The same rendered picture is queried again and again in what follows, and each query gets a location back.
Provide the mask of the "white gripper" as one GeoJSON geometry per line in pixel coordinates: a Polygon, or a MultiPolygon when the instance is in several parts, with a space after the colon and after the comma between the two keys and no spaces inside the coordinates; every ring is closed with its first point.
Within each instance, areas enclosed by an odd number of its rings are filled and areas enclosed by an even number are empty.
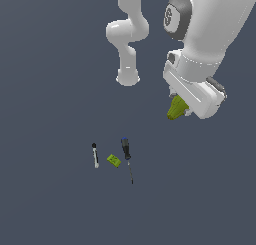
{"type": "Polygon", "coordinates": [[[189,106],[189,109],[184,110],[186,117],[193,112],[200,119],[212,117],[227,97],[225,92],[219,91],[208,81],[186,81],[178,75],[169,60],[165,63],[163,78],[169,84],[169,97],[172,98],[178,94],[189,106]]]}

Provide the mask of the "olive green ridged object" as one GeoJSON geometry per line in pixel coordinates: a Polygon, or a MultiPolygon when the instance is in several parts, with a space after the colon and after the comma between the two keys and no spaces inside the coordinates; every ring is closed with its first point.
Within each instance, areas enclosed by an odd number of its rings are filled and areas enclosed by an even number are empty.
{"type": "Polygon", "coordinates": [[[186,104],[186,102],[179,96],[176,95],[171,102],[171,107],[167,112],[167,118],[170,120],[177,119],[178,117],[182,116],[186,109],[188,109],[189,106],[186,104]]]}

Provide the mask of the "black screwdriver with blue cap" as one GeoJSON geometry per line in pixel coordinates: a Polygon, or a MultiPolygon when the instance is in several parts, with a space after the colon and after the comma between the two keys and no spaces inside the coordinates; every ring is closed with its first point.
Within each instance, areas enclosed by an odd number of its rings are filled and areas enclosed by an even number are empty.
{"type": "Polygon", "coordinates": [[[131,184],[134,183],[133,176],[132,176],[132,170],[131,170],[131,165],[130,165],[130,150],[129,150],[129,141],[127,137],[121,138],[121,144],[122,144],[122,149],[125,155],[125,160],[127,161],[127,165],[129,168],[129,173],[130,173],[130,179],[131,179],[131,184]]]}

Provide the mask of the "small green flat block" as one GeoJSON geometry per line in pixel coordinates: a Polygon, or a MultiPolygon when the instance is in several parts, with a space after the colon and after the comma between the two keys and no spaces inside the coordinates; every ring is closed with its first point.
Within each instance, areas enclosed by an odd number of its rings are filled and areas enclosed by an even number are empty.
{"type": "Polygon", "coordinates": [[[113,154],[111,154],[108,158],[107,161],[110,162],[111,164],[113,164],[116,168],[119,167],[119,165],[121,164],[121,161],[114,156],[113,154]]]}

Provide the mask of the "white marker with black cap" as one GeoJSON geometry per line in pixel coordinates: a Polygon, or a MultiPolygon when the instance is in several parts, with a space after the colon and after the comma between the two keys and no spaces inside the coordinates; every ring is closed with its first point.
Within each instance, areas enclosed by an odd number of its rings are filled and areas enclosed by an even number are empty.
{"type": "Polygon", "coordinates": [[[93,150],[93,157],[94,157],[94,166],[95,166],[95,168],[99,168],[99,160],[98,160],[98,156],[97,156],[96,143],[92,144],[92,150],[93,150]]]}

